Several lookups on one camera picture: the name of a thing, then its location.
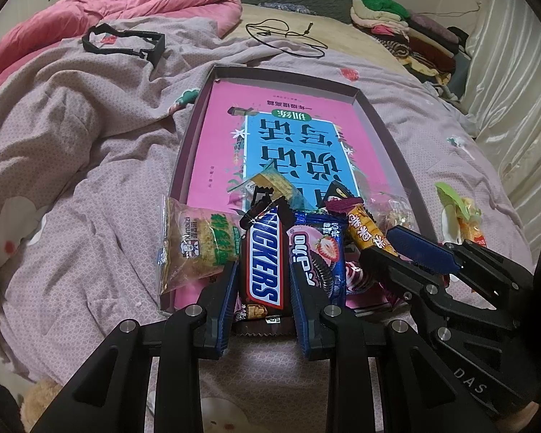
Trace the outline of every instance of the pink comforter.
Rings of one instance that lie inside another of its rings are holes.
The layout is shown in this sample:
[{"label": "pink comforter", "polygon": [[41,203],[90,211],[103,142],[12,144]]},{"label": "pink comforter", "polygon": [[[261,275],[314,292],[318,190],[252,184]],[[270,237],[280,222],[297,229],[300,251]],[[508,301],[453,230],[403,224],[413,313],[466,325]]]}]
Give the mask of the pink comforter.
[{"label": "pink comforter", "polygon": [[[16,62],[24,63],[62,39],[82,36],[101,19],[130,19],[163,15],[170,18],[200,16],[213,19],[222,37],[241,17],[241,0],[60,0],[16,25],[0,40],[0,75]],[[13,70],[0,76],[0,84]]]}]

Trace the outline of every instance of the strawberry image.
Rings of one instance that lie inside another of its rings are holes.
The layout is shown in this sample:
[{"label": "strawberry image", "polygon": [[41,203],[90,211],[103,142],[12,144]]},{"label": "strawberry image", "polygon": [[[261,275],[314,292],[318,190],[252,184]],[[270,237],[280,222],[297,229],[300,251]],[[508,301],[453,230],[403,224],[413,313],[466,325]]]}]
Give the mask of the strawberry image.
[{"label": "strawberry image", "polygon": [[341,258],[339,251],[339,244],[332,236],[323,236],[317,243],[318,254],[330,260],[331,262],[338,262]]}]

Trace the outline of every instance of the bed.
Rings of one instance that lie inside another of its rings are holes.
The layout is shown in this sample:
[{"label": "bed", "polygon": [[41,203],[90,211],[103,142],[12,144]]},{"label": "bed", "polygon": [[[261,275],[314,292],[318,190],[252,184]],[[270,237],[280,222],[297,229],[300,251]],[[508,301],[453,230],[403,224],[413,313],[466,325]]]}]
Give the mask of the bed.
[{"label": "bed", "polygon": [[[434,183],[444,181],[482,209],[488,246],[532,269],[519,217],[461,114],[374,39],[332,19],[239,0],[130,0],[128,12],[113,11],[111,1],[121,0],[62,0],[0,43],[0,355],[14,371],[64,384],[121,320],[165,317],[154,279],[158,210],[191,108],[168,112],[215,63],[358,86],[401,149],[439,239]],[[64,31],[39,36],[64,15],[74,18]],[[272,17],[302,29],[313,22],[326,56],[296,58],[245,38],[246,23]],[[117,29],[164,33],[161,63],[85,53],[77,37],[102,18]],[[358,78],[347,79],[344,68]],[[466,149],[451,137],[465,139]],[[481,304],[460,282],[450,290]],[[245,431],[322,431],[327,372],[327,364],[304,363],[295,340],[234,338],[223,361],[201,363],[201,392],[244,412]],[[151,392],[148,431],[152,403]]]}]

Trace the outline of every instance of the snack package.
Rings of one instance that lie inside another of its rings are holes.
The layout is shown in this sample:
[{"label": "snack package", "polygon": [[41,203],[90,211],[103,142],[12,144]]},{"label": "snack package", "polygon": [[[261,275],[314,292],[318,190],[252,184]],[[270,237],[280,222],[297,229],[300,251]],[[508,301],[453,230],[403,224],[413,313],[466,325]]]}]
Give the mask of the snack package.
[{"label": "snack package", "polygon": [[241,221],[246,232],[241,238],[241,310],[235,314],[237,322],[282,318],[293,313],[286,234],[294,221],[293,212],[284,197],[266,207],[261,204],[266,203],[261,200],[254,204],[247,213],[249,219]]},{"label": "snack package", "polygon": [[387,241],[385,235],[378,228],[373,217],[361,203],[357,203],[357,198],[339,198],[337,200],[325,199],[325,206],[328,211],[340,213],[346,211],[348,216],[348,235],[355,243],[359,251],[371,246],[377,246],[398,255],[391,243]]},{"label": "snack package", "polygon": [[313,211],[316,209],[287,178],[274,168],[272,162],[269,162],[261,172],[229,189],[228,192],[231,194],[233,202],[243,202],[247,208],[250,208],[257,202],[256,198],[253,197],[254,189],[257,187],[272,190],[272,200],[285,197],[289,207],[293,210]]},{"label": "snack package", "polygon": [[371,275],[367,275],[361,269],[358,262],[345,263],[347,295],[361,294],[373,286],[375,283]]},{"label": "snack package", "polygon": [[246,319],[242,309],[235,314],[232,330],[237,335],[292,335],[296,332],[295,320],[292,316],[269,316],[264,319]]},{"label": "snack package", "polygon": [[296,211],[295,218],[295,224],[287,231],[291,260],[301,263],[309,285],[322,288],[331,304],[345,306],[346,217]]},{"label": "snack package", "polygon": [[468,239],[470,241],[476,242],[480,246],[487,247],[487,242],[485,241],[485,236],[483,231],[481,231],[481,210],[475,206],[475,201],[472,198],[463,197],[463,203],[465,208],[469,212],[469,220],[464,221],[462,218],[457,217],[459,220],[459,228],[461,229],[461,238]]},{"label": "snack package", "polygon": [[455,190],[444,182],[435,184],[443,206],[453,206],[456,211],[461,240],[470,240],[487,247],[485,235],[481,231],[481,210],[475,206],[472,198],[461,198]]},{"label": "snack package", "polygon": [[393,226],[405,226],[418,232],[415,214],[406,197],[386,192],[371,193],[366,208],[378,228],[386,235]]},{"label": "snack package", "polygon": [[193,208],[163,199],[163,247],[159,252],[159,295],[222,271],[237,260],[239,216]]}]

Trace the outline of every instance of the folded clothes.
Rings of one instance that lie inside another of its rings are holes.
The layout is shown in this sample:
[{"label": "folded clothes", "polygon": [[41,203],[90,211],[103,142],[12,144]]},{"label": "folded clothes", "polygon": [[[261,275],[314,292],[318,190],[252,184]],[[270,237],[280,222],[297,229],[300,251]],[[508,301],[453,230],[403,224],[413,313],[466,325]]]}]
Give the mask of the folded clothes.
[{"label": "folded clothes", "polygon": [[367,8],[362,0],[353,0],[352,7],[355,8],[356,15],[362,19],[379,19],[381,21],[401,21],[401,16],[388,11],[373,11]]},{"label": "folded clothes", "polygon": [[409,46],[407,44],[402,44],[400,42],[385,40],[385,39],[379,39],[375,35],[373,35],[375,39],[377,39],[381,45],[387,49],[390,53],[393,54],[393,56],[397,59],[403,59],[405,57],[408,57],[411,50],[409,49]]},{"label": "folded clothes", "polygon": [[410,53],[411,57],[413,57],[417,62],[419,63],[422,63],[423,65],[425,65],[427,68],[431,69],[431,70],[437,70],[437,72],[441,72],[439,70],[439,68],[433,63],[431,62],[430,60],[427,59],[427,57],[425,57],[424,55],[421,55],[419,52],[413,52],[412,50],[410,50]]},{"label": "folded clothes", "polygon": [[374,30],[378,28],[378,26],[375,26],[372,29],[363,29],[363,31],[370,36],[373,36],[375,39],[378,40],[387,40],[387,41],[393,41],[393,42],[399,42],[401,44],[408,45],[409,39],[408,37],[403,36],[402,34],[379,34],[375,32]]},{"label": "folded clothes", "polygon": [[409,55],[408,57],[405,57],[401,60],[399,60],[403,65],[410,65],[413,70],[418,71],[419,73],[422,73],[423,75],[427,76],[436,76],[439,74],[439,71],[434,68],[429,68],[427,65],[424,65],[416,58]]},{"label": "folded clothes", "polygon": [[459,37],[457,37],[456,34],[452,33],[445,26],[438,23],[434,19],[431,19],[424,14],[418,14],[414,12],[411,12],[411,17],[409,19],[410,21],[414,21],[425,29],[434,32],[435,34],[437,34],[437,36],[441,36],[447,42],[459,45]]},{"label": "folded clothes", "polygon": [[421,34],[424,34],[428,38],[433,39],[435,42],[437,42],[437,43],[441,44],[443,47],[445,47],[448,51],[452,52],[453,54],[458,53],[458,51],[459,51],[459,39],[457,39],[456,43],[453,43],[453,42],[450,42],[449,40],[445,39],[443,36],[440,36],[436,32],[433,32],[430,29],[428,29],[428,28],[426,28],[424,26],[421,26],[420,24],[417,23],[417,21],[414,21],[411,18],[409,18],[407,20],[407,22],[409,24],[409,27],[412,27],[417,32],[419,32]]},{"label": "folded clothes", "polygon": [[391,31],[387,26],[384,24],[377,24],[371,29],[371,32],[373,34],[378,34],[379,36],[393,36],[393,31]]},{"label": "folded clothes", "polygon": [[424,34],[421,34],[419,31],[416,31],[415,29],[410,27],[409,28],[409,39],[413,39],[413,38],[418,39],[420,41],[423,41],[423,42],[427,43],[428,45],[432,45],[434,48],[439,50],[441,53],[444,53],[447,57],[451,57],[451,58],[454,57],[453,52],[448,51],[445,47],[443,47],[438,42],[434,41],[430,37],[427,37]]},{"label": "folded clothes", "polygon": [[408,27],[405,27],[400,24],[400,23],[404,23],[404,21],[392,21],[392,22],[386,21],[385,22],[385,21],[377,21],[376,19],[361,19],[356,15],[354,8],[351,8],[351,19],[353,23],[355,23],[359,27],[372,29],[375,26],[385,26],[392,33],[401,34],[402,36],[405,36],[405,37],[407,37],[407,32],[409,30]]},{"label": "folded clothes", "polygon": [[380,19],[370,19],[370,18],[363,18],[361,14],[363,14],[363,9],[365,8],[365,5],[361,2],[361,0],[353,0],[352,1],[352,9],[351,11],[355,12],[355,15],[357,18],[360,18],[362,21],[368,21],[368,23],[365,23],[366,27],[375,27],[378,24],[384,24],[391,27],[398,27],[398,28],[405,28],[409,27],[409,25],[405,21],[382,21]]},{"label": "folded clothes", "polygon": [[365,6],[373,11],[387,11],[389,13],[398,14],[401,19],[407,19],[409,12],[404,6],[399,5],[393,0],[362,0]]},{"label": "folded clothes", "polygon": [[437,70],[443,73],[454,73],[456,67],[454,58],[445,55],[436,47],[417,39],[417,37],[411,37],[409,47],[432,62],[437,67]]}]

